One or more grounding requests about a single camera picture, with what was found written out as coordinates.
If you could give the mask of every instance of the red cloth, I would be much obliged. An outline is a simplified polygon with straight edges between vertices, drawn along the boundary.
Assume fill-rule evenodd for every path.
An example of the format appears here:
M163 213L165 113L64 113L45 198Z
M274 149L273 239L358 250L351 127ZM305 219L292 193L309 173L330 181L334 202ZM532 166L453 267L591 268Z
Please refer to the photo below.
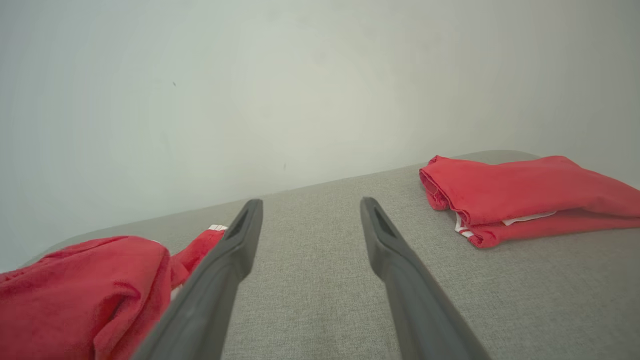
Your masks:
M128 359L224 231L182 252L137 236L90 240L0 275L3 359Z
M435 210L451 208L477 247L510 239L640 227L640 191L579 167L564 156L487 165L434 157L420 180ZM557 211L516 222L502 220Z

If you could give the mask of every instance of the white stripe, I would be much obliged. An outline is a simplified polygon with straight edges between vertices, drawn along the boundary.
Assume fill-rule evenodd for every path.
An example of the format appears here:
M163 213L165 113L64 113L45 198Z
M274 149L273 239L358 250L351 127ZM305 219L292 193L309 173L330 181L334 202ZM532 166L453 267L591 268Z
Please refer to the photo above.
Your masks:
M171 295L170 295L169 299L171 299L171 301L173 301L175 299L175 297L178 296L178 293L180 292L181 289L182 289L182 284L176 286L175 289L173 289L171 291Z
M212 225L209 226L209 230L215 230L215 231L222 231L222 230L227 230L228 227L224 226L224 225Z
M546 218L546 217L550 217L551 215L555 214L555 211L550 211L548 213L542 213L542 214L534 214L534 215L529 215L526 217L519 217L519 218L512 218L512 219L507 219L507 220L503 220L502 223L504 225L511 225L514 222L521 222L521 221L530 221L530 220L536 220L537 218Z
M466 238L470 238L471 236L474 235L473 232L469 230L468 227L462 225L462 218L458 213L456 213L456 228L454 230L456 231L456 233Z

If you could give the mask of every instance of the folded red towel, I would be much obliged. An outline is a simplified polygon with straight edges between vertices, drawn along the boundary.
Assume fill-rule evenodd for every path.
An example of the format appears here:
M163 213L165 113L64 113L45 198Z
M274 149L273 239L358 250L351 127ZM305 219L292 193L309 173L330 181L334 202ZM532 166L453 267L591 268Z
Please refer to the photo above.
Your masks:
M640 191L564 156L487 165L434 157L420 180L435 210L451 208L477 247L510 239L640 227ZM503 220L556 211L509 226Z
M90 240L0 274L0 354L130 358L223 234L206 230L174 256L137 236Z

